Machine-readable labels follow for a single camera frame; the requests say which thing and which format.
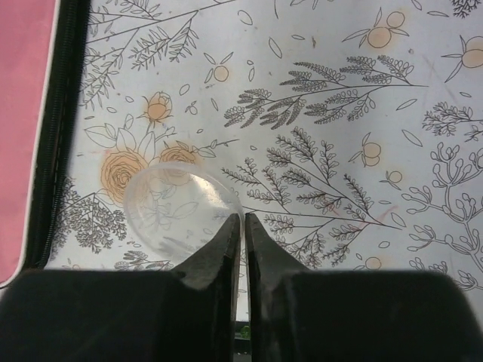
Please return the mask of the clear plastic tube lid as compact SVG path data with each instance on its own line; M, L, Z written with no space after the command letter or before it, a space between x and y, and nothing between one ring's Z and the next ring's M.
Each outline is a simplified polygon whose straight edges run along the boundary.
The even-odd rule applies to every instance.
M231 216L241 229L245 226L234 191L208 170L181 161L132 176L123 209L136 239L174 266L206 245Z

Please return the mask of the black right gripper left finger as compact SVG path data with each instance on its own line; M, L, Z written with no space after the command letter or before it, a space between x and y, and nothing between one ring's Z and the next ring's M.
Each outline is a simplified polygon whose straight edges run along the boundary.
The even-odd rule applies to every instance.
M3 361L230 361L241 220L168 271L26 271L1 300Z

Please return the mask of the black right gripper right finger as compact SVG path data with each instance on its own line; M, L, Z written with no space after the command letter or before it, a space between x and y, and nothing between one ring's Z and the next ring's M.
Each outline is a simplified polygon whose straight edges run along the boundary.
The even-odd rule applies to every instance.
M314 271L245 217L255 361L480 361L457 285L428 271Z

